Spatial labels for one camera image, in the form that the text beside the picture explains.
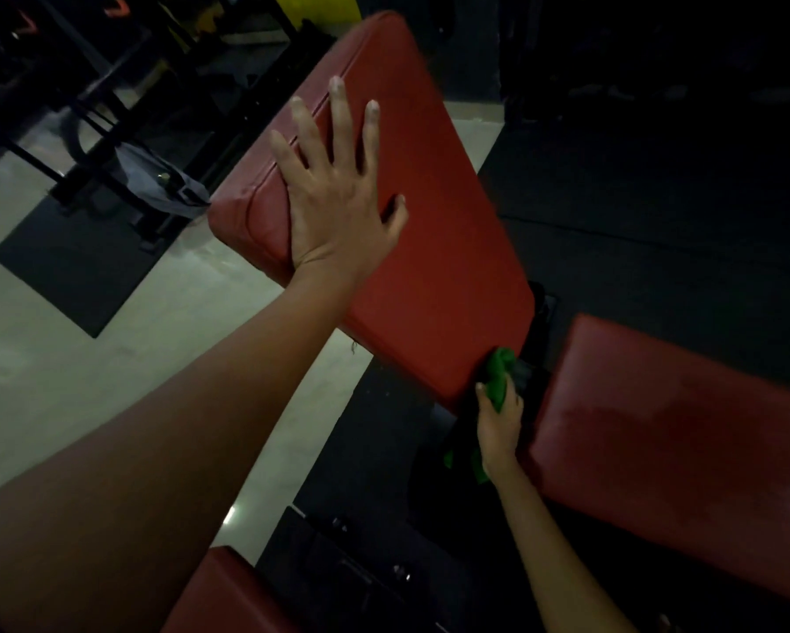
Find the person's left hand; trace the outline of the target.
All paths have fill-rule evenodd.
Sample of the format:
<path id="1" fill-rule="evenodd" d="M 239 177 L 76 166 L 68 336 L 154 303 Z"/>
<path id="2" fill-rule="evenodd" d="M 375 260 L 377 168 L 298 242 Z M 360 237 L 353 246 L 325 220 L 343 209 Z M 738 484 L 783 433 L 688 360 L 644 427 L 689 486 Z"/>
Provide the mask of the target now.
<path id="1" fill-rule="evenodd" d="M 308 190 L 287 189 L 295 274 L 330 274 L 357 286 L 400 239 L 386 237 L 383 222 L 387 216 L 383 218 L 379 211 L 379 104 L 370 100 L 365 107 L 360 148 L 354 140 L 356 171 L 334 168 L 332 129 L 328 153 L 300 97 L 291 98 L 289 108 L 297 129 L 296 153 L 311 175 Z"/>

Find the person's right hand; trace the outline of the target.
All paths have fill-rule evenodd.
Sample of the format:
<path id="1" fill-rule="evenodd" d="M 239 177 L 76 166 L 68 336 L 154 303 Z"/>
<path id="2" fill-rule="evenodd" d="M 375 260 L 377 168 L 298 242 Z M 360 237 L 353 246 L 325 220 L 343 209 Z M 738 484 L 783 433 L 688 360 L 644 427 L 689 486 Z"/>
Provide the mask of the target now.
<path id="1" fill-rule="evenodd" d="M 477 415 L 477 439 L 482 464 L 488 479 L 495 486 L 509 473 L 520 470 L 516 450 L 521 433 L 524 401 L 515 383 L 506 374 L 504 403 L 495 415 Z"/>

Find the green cleaning cloth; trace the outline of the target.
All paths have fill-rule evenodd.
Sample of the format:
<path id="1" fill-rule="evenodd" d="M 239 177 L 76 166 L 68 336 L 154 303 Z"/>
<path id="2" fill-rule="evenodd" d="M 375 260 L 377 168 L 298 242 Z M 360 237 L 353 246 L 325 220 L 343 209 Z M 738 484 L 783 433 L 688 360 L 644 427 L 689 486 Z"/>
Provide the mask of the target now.
<path id="1" fill-rule="evenodd" d="M 512 349 L 497 348 L 477 372 L 477 383 L 483 386 L 495 414 L 499 414 L 506 404 L 508 380 L 514 377 L 516 363 Z M 463 404 L 442 450 L 444 468 L 463 482 L 477 486 L 488 482 L 477 436 L 479 413 L 478 398 L 473 395 Z"/>

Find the red bench backrest pad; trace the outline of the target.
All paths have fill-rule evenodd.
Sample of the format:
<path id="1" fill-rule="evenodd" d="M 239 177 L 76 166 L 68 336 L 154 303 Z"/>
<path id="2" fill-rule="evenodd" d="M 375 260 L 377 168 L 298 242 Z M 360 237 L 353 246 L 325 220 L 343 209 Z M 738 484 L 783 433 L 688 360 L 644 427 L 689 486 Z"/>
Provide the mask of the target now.
<path id="1" fill-rule="evenodd" d="M 291 93 L 308 107 L 332 154 L 329 87 L 345 84 L 354 166 L 366 107 L 381 108 L 378 210 L 404 196 L 399 242 L 353 299 L 343 331 L 460 414 L 486 358 L 518 354 L 534 296 L 449 116 L 407 21 L 368 16 L 345 33 Z"/>

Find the person's right forearm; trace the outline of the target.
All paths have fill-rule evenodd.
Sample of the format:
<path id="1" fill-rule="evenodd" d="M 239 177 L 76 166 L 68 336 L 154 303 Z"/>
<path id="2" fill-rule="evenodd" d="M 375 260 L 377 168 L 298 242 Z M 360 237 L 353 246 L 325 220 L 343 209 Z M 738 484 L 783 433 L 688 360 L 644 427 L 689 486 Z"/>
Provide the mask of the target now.
<path id="1" fill-rule="evenodd" d="M 575 553 L 516 457 L 484 468 L 547 633 L 639 633 Z"/>

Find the person's left forearm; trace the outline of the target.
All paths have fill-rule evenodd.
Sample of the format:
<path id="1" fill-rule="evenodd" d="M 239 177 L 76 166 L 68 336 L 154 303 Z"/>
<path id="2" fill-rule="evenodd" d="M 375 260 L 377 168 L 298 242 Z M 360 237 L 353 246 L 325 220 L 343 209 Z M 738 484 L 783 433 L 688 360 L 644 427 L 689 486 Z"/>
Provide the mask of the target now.
<path id="1" fill-rule="evenodd" d="M 159 633 L 368 269 L 300 266 L 156 390 L 0 487 L 0 633 Z"/>

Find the yellow panel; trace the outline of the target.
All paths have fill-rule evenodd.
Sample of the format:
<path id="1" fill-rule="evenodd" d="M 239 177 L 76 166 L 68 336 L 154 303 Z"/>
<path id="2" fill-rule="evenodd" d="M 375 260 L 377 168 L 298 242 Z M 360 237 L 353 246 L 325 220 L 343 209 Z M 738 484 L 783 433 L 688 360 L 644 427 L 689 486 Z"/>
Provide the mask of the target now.
<path id="1" fill-rule="evenodd" d="M 354 24 L 362 20 L 357 0 L 276 0 L 291 23 L 299 28 L 304 20 L 318 27 Z"/>

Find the grey cloth bag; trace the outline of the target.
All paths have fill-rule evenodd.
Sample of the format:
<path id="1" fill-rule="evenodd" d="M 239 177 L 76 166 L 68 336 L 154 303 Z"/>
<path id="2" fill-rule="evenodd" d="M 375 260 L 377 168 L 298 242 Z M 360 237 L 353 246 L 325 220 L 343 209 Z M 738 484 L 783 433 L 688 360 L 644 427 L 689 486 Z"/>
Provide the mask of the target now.
<path id="1" fill-rule="evenodd" d="M 105 185 L 138 212 L 159 212 L 188 221 L 207 212 L 211 204 L 207 188 L 152 149 L 123 142 L 115 147 L 115 157 L 125 183 L 111 175 Z"/>

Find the red bench seat pad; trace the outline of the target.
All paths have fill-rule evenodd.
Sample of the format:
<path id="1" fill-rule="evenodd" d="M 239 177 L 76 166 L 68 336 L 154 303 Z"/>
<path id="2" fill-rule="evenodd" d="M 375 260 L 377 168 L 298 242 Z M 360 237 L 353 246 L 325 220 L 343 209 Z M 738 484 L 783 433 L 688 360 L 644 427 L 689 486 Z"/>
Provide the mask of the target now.
<path id="1" fill-rule="evenodd" d="M 790 600 L 790 388 L 580 314 L 520 459 L 549 500 Z"/>

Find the black rubber floor mat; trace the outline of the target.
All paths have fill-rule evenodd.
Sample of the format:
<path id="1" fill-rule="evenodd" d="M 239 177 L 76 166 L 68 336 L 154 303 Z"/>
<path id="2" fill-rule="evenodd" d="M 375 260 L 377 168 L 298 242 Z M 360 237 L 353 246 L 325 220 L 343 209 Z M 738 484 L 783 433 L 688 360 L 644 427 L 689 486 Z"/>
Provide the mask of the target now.
<path id="1" fill-rule="evenodd" d="M 90 182 L 64 203 L 46 195 L 0 243 L 0 265 L 96 338 L 188 223 Z"/>

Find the small red padded cushion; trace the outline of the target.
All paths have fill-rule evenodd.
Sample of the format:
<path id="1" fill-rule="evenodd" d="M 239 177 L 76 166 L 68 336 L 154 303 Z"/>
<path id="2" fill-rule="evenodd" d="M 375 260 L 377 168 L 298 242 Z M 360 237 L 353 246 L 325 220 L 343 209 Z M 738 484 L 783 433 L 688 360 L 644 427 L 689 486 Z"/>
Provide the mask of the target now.
<path id="1" fill-rule="evenodd" d="M 229 546 L 205 555 L 160 633 L 302 633 L 255 568 Z"/>

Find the black gym machine frame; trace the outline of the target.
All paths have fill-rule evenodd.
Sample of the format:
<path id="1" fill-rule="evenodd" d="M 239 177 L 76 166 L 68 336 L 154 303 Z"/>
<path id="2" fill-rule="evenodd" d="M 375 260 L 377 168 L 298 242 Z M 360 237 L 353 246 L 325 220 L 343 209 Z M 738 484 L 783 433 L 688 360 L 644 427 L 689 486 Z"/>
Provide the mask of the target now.
<path id="1" fill-rule="evenodd" d="M 109 2 L 80 1 L 95 22 Z M 276 0 L 223 2 L 230 16 L 197 38 L 169 1 L 127 0 L 131 16 L 109 19 L 128 25 L 111 62 L 52 0 L 0 0 L 0 156 L 52 179 L 64 203 L 90 182 L 107 187 L 107 176 L 125 183 L 115 147 L 150 148 L 137 132 L 178 102 L 209 132 L 182 169 L 205 185 L 224 145 L 265 107 L 262 93 L 335 42 L 309 20 L 296 28 Z"/>

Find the black bench frame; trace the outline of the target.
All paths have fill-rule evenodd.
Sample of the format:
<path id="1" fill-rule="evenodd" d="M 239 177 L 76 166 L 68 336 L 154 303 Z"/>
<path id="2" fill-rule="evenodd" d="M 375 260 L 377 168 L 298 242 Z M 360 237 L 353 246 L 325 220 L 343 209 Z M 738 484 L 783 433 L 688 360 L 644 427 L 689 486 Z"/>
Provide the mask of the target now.
<path id="1" fill-rule="evenodd" d="M 544 633 L 465 403 L 372 360 L 256 564 L 302 630 Z"/>

